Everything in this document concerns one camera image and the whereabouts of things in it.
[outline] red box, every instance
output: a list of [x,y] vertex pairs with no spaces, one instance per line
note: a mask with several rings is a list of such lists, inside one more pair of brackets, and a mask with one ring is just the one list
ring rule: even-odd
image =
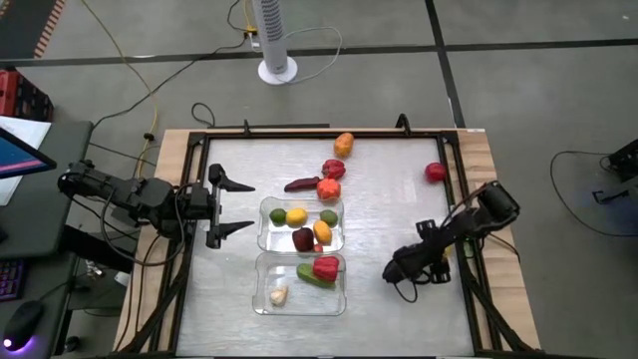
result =
[[0,116],[53,121],[53,104],[47,94],[15,70],[0,71]]

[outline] toy fruit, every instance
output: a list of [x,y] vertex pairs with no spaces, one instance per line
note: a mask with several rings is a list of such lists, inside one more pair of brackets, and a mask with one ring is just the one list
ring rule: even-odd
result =
[[350,133],[341,134],[335,140],[335,155],[344,158],[352,152],[352,146],[355,144],[355,137]]
[[308,219],[308,213],[304,208],[294,208],[286,213],[286,223],[292,227],[302,226]]
[[446,167],[439,163],[431,163],[426,167],[426,180],[430,183],[446,179]]
[[315,259],[312,264],[312,274],[321,280],[334,282],[337,280],[337,272],[339,272],[339,259],[336,256],[322,256]]
[[292,181],[291,183],[287,184],[284,188],[283,191],[296,191],[296,190],[303,190],[303,189],[314,189],[317,187],[317,183],[319,183],[319,178],[312,178],[312,179],[296,179],[294,181]]
[[332,241],[332,230],[325,221],[317,220],[312,226],[312,231],[315,232],[315,238],[319,243],[329,245]]
[[346,167],[339,160],[328,160],[323,164],[321,173],[325,179],[338,180],[346,173]]
[[322,210],[321,213],[319,213],[319,218],[325,221],[330,227],[337,225],[337,222],[339,222],[337,213],[330,209]]
[[317,195],[319,199],[338,198],[341,195],[341,185],[334,179],[321,179],[317,183]]
[[293,231],[292,242],[298,251],[311,251],[315,245],[312,229],[303,227]]
[[322,288],[332,288],[335,285],[334,282],[329,282],[329,281],[325,281],[325,280],[321,280],[317,278],[312,273],[312,265],[307,263],[302,263],[297,265],[297,276],[301,280],[307,281],[310,284],[313,284]]
[[273,209],[269,216],[275,225],[284,225],[286,223],[286,211],[282,208]]
[[270,293],[270,302],[274,306],[283,306],[286,303],[286,297],[288,296],[288,286],[282,285],[276,287],[275,290]]

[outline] plastic tray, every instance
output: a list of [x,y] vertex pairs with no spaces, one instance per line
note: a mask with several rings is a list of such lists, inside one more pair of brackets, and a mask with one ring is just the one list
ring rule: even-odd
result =
[[[297,277],[297,265],[312,264],[315,258],[334,255],[339,258],[339,274],[333,288],[320,288]],[[339,254],[262,253],[257,257],[257,292],[252,307],[258,314],[339,315],[346,310],[346,260]],[[270,293],[288,285],[283,306],[270,302]]]
[[333,210],[339,216],[339,222],[332,228],[332,242],[324,245],[324,252],[335,252],[343,247],[345,237],[343,235],[343,202],[341,199],[333,201],[321,201],[318,199],[279,199],[266,197],[259,207],[259,233],[257,234],[257,244],[265,251],[280,253],[297,253],[292,242],[292,232],[299,228],[292,228],[288,225],[276,226],[270,220],[270,212],[275,208],[290,210],[292,208],[304,208],[308,212],[308,221],[304,226],[312,229],[315,220],[319,219],[319,213],[324,209]]

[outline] desk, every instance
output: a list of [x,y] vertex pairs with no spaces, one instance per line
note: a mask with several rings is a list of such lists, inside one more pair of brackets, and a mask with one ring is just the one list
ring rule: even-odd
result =
[[[3,246],[11,245],[14,240],[59,242],[58,237],[65,226],[71,200],[58,191],[57,178],[66,170],[67,164],[84,157],[90,133],[91,123],[88,122],[51,126],[40,150],[56,161],[58,167],[53,171],[25,176],[9,205],[0,210],[0,221],[10,236],[0,243],[0,255],[4,257]],[[10,256],[20,255],[11,251]],[[70,252],[29,259],[22,299],[0,303],[0,330],[4,330],[6,322],[22,303],[36,300],[54,286],[71,279],[76,262],[77,256]],[[62,287],[44,300],[44,315],[38,324],[33,343],[29,344],[28,351],[13,355],[12,358],[51,356],[67,305],[68,292],[69,286]],[[5,349],[0,351],[3,352],[0,357],[4,357]]]
[[[208,130],[209,132],[241,132],[242,130]],[[344,132],[348,130],[331,129],[334,132]],[[366,129],[366,131],[402,131],[401,129]],[[186,153],[186,143],[190,130],[169,130],[163,137],[163,143],[159,152],[158,167],[155,176],[157,178],[167,180],[173,184],[179,184],[183,161]],[[487,136],[484,131],[477,130],[459,130],[460,148],[464,160],[466,177],[470,190],[475,189],[487,180],[495,180],[496,172],[487,142]],[[448,161],[454,163],[454,157],[449,149],[446,149]],[[194,160],[198,163],[198,154],[195,154]],[[460,198],[459,177],[458,174],[451,172],[453,186],[455,187],[455,198]],[[504,229],[496,233],[503,239],[513,244],[510,230]],[[137,258],[144,259],[147,250],[155,238],[156,233],[152,228],[143,229],[138,244]],[[153,248],[150,255],[151,261],[158,261],[165,258],[167,249],[167,241],[160,241]],[[516,330],[520,337],[532,347],[538,347],[538,339],[536,330],[527,300],[525,286],[522,280],[520,267],[516,257],[508,249],[492,243],[489,240],[485,244],[483,250],[486,274],[489,281],[492,300],[495,306],[500,310],[503,317],[508,321],[509,325]],[[140,269],[136,266],[134,274],[134,285],[130,286],[127,291],[126,302],[129,295],[133,296],[132,315],[137,314],[140,295]],[[140,327],[146,322],[158,303],[158,295],[160,292],[160,283],[163,276],[161,267],[150,267],[145,271],[145,286],[140,303]],[[489,336],[486,328],[486,321],[482,311],[478,308],[478,319],[480,324],[480,335],[484,348],[489,348]],[[159,350],[168,350],[170,328],[174,312],[174,304],[168,308],[166,312],[161,333],[159,337]],[[116,336],[116,343],[120,340],[125,332],[125,324],[129,317],[128,305],[125,305],[120,318],[120,325]],[[134,336],[133,325],[126,332],[123,340],[123,346],[131,341]]]

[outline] computer mouse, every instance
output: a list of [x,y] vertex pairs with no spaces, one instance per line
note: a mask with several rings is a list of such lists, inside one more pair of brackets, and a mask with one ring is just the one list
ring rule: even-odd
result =
[[16,351],[27,345],[43,312],[44,304],[39,300],[31,300],[20,305],[4,328],[4,347],[9,351]]

